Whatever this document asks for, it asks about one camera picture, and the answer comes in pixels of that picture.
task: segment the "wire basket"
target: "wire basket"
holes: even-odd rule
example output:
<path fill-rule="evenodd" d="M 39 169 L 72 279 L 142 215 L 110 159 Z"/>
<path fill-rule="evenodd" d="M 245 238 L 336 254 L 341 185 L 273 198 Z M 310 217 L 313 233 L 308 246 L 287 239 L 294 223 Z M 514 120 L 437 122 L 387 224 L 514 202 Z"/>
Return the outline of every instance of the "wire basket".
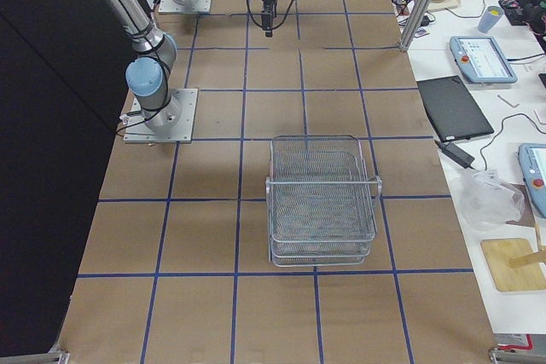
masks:
<path fill-rule="evenodd" d="M 381 181 L 367 177 L 358 140 L 279 136 L 270 148 L 270 260 L 278 266 L 363 262 L 376 235 Z"/>

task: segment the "clear plastic bag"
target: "clear plastic bag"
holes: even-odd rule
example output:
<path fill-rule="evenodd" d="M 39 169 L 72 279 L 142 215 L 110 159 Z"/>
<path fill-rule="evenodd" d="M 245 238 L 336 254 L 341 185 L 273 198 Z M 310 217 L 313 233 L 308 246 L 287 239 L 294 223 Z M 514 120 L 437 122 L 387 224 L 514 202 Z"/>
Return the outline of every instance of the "clear plastic bag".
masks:
<path fill-rule="evenodd" d="M 523 193 L 498 178 L 496 170 L 465 170 L 459 206 L 473 228 L 494 229 L 508 221 L 519 221 L 525 209 Z"/>

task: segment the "blue and white device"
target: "blue and white device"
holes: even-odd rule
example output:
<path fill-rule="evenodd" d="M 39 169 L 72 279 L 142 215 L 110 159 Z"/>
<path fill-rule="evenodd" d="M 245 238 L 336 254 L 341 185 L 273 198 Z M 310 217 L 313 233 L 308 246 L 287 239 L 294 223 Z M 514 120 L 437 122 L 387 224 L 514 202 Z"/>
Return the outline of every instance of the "blue and white device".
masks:
<path fill-rule="evenodd" d="M 531 202 L 546 217 L 546 144 L 521 144 L 518 157 Z"/>
<path fill-rule="evenodd" d="M 515 83 L 514 70 L 491 36 L 454 36 L 451 53 L 461 73 L 472 83 Z"/>

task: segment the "tiled table surface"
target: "tiled table surface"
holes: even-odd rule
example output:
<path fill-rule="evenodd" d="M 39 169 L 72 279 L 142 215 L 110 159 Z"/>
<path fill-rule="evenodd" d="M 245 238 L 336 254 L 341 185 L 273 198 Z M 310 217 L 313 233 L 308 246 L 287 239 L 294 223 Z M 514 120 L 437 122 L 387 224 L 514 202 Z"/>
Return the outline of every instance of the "tiled table surface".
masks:
<path fill-rule="evenodd" d="M 171 85 L 200 89 L 195 140 L 115 142 L 61 334 L 72 361 L 488 362 L 491 328 L 390 1 L 299 0 L 272 39 L 244 0 L 160 21 L 180 48 Z M 302 133 L 354 135 L 383 179 L 362 265 L 267 260 L 269 141 Z"/>

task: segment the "blue cup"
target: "blue cup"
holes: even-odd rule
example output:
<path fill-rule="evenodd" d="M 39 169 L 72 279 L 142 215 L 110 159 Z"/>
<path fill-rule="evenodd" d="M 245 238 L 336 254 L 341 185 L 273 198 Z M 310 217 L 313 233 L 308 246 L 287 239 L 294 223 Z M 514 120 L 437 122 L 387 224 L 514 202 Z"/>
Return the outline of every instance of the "blue cup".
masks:
<path fill-rule="evenodd" d="M 478 30 L 487 33 L 502 17 L 504 11 L 498 6 L 489 6 L 479 20 Z"/>

